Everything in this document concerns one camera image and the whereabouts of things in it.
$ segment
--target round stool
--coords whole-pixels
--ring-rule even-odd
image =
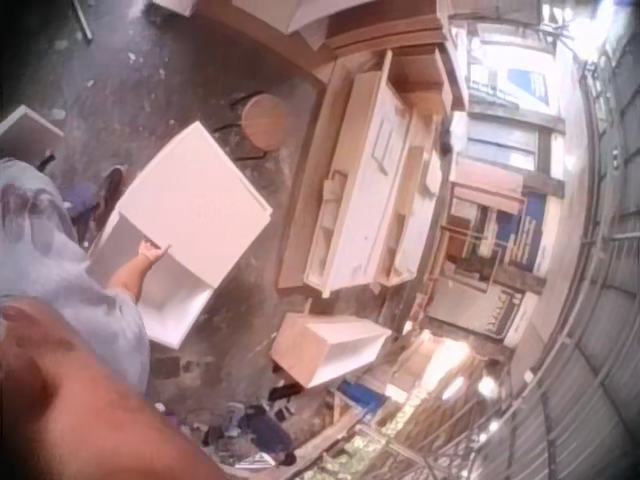
[[[233,102],[230,107],[242,106],[240,120],[223,125],[214,133],[230,128],[240,127],[244,136],[260,149],[261,154],[235,160],[259,160],[268,152],[279,150],[287,138],[291,126],[291,116],[287,107],[278,97],[268,93],[253,93]]]

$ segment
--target wooden furniture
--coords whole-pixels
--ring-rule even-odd
[[[411,116],[382,71],[356,76],[323,187],[304,280],[323,296],[374,281],[406,158]]]
[[[291,128],[291,116],[282,100],[267,93],[257,92],[244,96],[230,107],[241,108],[240,119],[216,128],[218,133],[231,128],[241,128],[245,137],[258,149],[260,154],[235,160],[256,160],[266,157],[268,152],[279,150]]]
[[[90,252],[90,272],[105,285],[137,254],[144,238],[171,245],[148,274],[139,309],[149,338],[179,348],[270,218],[269,205],[195,123],[169,142],[126,191]]]
[[[383,285],[416,277],[441,182],[438,154],[423,146],[411,147],[378,275]]]
[[[290,34],[320,18],[373,0],[233,0],[233,4]]]
[[[306,388],[373,362],[391,331],[347,315],[288,313],[271,358]]]
[[[0,158],[12,157],[37,167],[55,153],[64,134],[24,105],[0,123]]]

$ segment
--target workshop floor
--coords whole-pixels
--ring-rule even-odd
[[[98,182],[116,164],[143,168],[192,122],[200,120],[211,130],[230,121],[228,104],[243,94],[274,93],[294,115],[290,141],[279,155],[239,164],[273,207],[272,222],[229,274],[182,348],[152,348],[149,399],[162,401],[187,423],[216,423],[227,402],[266,397],[276,381],[268,357],[271,342],[285,312],[305,307],[305,295],[285,294],[275,285],[291,186],[316,91],[285,61],[212,21],[148,11],[143,0],[84,3],[95,36],[89,45],[70,3],[20,2],[18,15],[4,15],[11,21],[1,33],[0,113],[4,117],[26,104],[65,132],[64,147],[47,172],[61,187]],[[248,147],[237,137],[220,141],[236,154]],[[386,323],[380,319],[385,298],[368,287],[349,289],[329,301],[314,300],[311,311]],[[324,395],[320,389],[297,400],[298,412],[307,412],[291,421],[297,443],[324,427]],[[309,415],[316,409],[318,415]]]

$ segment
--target light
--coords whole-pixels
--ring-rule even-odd
[[[469,346],[464,342],[445,340],[431,357],[431,361],[422,378],[422,388],[433,392],[440,380],[454,368],[457,368],[469,355]]]
[[[570,7],[564,9],[564,21],[570,22],[573,20],[573,10]]]
[[[411,330],[413,330],[413,322],[408,320],[407,323],[404,324],[404,328],[402,329],[402,335],[406,335]]]
[[[409,394],[404,390],[399,389],[395,385],[388,384],[385,389],[384,394],[389,397],[391,400],[394,400],[398,403],[404,403],[407,401]]]
[[[595,61],[613,23],[615,5],[613,0],[603,0],[593,20],[576,18],[569,24],[569,33],[574,38],[573,48],[583,60]]]
[[[478,383],[478,391],[486,398],[496,398],[499,393],[498,383],[492,377],[485,375]]]
[[[462,386],[464,385],[464,378],[463,377],[458,377],[456,378],[453,383],[451,383],[451,385],[449,385],[449,388],[447,388],[444,393],[442,394],[442,399],[443,400],[449,400],[451,397],[453,397],[453,395],[455,395],[455,393],[460,390],[462,388]]]
[[[551,15],[551,5],[545,3],[542,5],[542,19],[544,23],[549,23],[549,16]]]

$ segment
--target white panel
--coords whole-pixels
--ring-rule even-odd
[[[190,17],[196,8],[198,0],[153,0],[153,3],[172,10],[176,13]]]
[[[375,278],[381,254],[379,240],[387,232],[388,213],[405,160],[400,153],[408,124],[406,108],[388,87],[383,87],[360,169],[354,173],[357,179],[345,207],[343,228],[334,239],[338,244],[328,266],[330,290],[366,284]]]

